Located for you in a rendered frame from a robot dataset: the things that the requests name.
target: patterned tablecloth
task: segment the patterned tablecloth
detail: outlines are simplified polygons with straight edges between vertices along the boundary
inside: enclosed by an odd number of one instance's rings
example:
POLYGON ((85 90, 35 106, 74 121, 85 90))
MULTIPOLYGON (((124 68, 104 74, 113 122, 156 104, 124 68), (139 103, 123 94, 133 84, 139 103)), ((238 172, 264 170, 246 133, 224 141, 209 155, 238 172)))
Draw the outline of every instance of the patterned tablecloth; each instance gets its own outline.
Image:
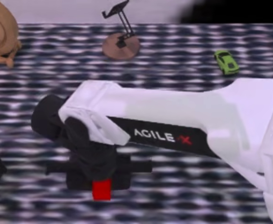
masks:
POLYGON ((136 160, 151 158, 154 172, 135 176, 131 189, 114 192, 111 202, 65 190, 63 175, 44 175, 45 160, 65 160, 68 152, 30 129, 41 95, 65 97, 87 79, 180 91, 223 87, 233 79, 220 74, 213 59, 217 49, 233 53, 240 77, 273 78, 273 24, 135 25, 134 30, 140 54, 114 62, 102 55, 101 43, 121 27, 20 26, 23 50, 15 68, 0 65, 0 156, 9 169, 0 181, 0 224, 271 223, 262 193, 215 159, 124 147, 120 150, 136 160))

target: wooden object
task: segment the wooden object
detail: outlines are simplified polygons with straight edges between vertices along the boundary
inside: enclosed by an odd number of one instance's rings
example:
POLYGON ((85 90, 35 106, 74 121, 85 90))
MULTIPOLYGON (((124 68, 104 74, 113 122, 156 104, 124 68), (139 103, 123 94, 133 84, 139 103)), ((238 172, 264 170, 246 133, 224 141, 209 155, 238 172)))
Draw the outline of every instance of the wooden object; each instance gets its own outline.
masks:
POLYGON ((14 57, 21 49, 18 35, 19 28, 14 16, 0 3, 0 63, 9 68, 14 66, 14 57))
POLYGON ((103 53, 112 59, 116 60, 129 60, 134 58, 140 48, 140 41, 136 36, 132 36, 125 40, 126 46, 123 48, 117 47, 118 37, 122 36, 122 33, 116 33, 108 36, 102 45, 103 53))

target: white wall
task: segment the white wall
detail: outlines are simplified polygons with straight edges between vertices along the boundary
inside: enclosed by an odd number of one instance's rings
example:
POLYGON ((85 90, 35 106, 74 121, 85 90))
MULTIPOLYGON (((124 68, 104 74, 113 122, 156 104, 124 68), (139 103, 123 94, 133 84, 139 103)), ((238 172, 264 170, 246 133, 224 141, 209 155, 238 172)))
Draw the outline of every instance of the white wall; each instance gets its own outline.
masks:
MULTIPOLYGON (((124 0, 0 0, 18 23, 121 23, 101 12, 124 0)), ((125 8, 130 23, 175 23, 182 8, 202 0, 130 0, 125 8)))

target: white lettering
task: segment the white lettering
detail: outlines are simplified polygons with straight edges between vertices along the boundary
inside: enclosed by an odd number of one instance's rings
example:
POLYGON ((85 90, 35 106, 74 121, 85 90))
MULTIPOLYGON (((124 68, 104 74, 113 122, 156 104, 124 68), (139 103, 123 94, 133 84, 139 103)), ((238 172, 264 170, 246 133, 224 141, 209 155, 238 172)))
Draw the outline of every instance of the white lettering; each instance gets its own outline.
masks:
POLYGON ((161 141, 170 141, 170 142, 176 142, 174 136, 171 133, 159 133, 154 131, 148 131, 148 130, 137 130, 135 129, 135 136, 141 136, 145 138, 154 138, 161 141))

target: wooden base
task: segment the wooden base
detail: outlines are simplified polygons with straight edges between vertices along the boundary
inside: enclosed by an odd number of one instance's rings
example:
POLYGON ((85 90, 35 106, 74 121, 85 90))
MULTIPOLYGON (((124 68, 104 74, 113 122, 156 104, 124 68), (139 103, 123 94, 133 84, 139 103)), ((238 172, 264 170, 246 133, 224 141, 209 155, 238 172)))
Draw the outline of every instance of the wooden base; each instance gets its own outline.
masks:
POLYGON ((8 54, 8 56, 1 56, 0 55, 0 64, 6 64, 7 67, 13 68, 14 66, 14 57, 18 50, 21 49, 21 42, 17 41, 15 47, 12 49, 12 51, 8 54))
POLYGON ((141 45, 139 39, 136 36, 125 40, 126 47, 117 47, 116 43, 118 42, 118 37, 122 35, 123 34, 121 33, 112 34, 104 40, 102 51, 107 57, 116 60, 129 60, 138 54, 141 45))

